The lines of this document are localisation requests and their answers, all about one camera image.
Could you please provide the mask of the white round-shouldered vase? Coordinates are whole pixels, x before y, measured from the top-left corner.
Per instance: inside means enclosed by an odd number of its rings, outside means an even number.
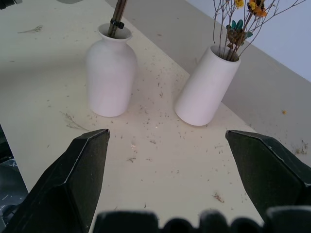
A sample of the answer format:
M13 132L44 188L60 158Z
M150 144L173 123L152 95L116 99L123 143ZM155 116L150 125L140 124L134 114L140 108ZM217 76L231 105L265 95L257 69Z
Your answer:
M131 31L126 27L118 29L111 38L109 26L98 27L101 39L86 53L86 86L90 109L103 117L117 117L129 106L138 61L127 44Z

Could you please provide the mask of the white cylindrical vase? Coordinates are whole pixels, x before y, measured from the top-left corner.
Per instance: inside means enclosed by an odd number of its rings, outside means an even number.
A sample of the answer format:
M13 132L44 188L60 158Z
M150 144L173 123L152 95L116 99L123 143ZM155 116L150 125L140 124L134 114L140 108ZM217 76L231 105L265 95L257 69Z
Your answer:
M208 47L176 100L174 110L179 118L193 126L209 124L240 63L239 56L230 55L228 48Z

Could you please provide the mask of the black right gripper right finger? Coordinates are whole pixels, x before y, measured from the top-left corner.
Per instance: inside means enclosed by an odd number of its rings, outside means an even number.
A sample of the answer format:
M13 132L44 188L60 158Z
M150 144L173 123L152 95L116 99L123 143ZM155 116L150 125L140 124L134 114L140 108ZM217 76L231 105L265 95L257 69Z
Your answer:
M226 131L242 184L260 216L275 206L311 206L311 167L276 139Z

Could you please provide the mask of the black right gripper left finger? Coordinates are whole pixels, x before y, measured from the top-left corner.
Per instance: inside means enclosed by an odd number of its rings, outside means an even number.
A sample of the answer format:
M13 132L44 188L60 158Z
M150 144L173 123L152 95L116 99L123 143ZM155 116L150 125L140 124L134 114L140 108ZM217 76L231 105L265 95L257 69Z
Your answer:
M88 233L102 190L108 129L73 139L41 175L4 233Z

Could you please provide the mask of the dried bouquet with yellow flowers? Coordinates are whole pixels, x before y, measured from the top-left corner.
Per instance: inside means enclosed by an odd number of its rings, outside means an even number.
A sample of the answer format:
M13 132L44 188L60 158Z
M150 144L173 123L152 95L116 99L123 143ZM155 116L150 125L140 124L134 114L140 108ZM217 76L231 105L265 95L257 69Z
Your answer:
M252 44L265 23L306 1L293 0L287 8L279 10L280 0L212 0L213 43L216 43L216 21L218 18L221 21L216 55L225 61L238 61L245 51L239 51L240 47L249 38Z

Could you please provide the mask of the brown-stemmed bouquet with black tie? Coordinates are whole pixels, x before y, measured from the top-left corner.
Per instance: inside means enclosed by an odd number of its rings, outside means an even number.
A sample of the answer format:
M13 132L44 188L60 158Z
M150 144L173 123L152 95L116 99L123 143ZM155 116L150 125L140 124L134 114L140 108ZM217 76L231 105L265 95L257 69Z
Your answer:
M108 37L114 38L117 29L123 29L124 28L124 23L121 22L125 7L127 4L127 0L118 0L114 14L110 20L110 26L107 32Z

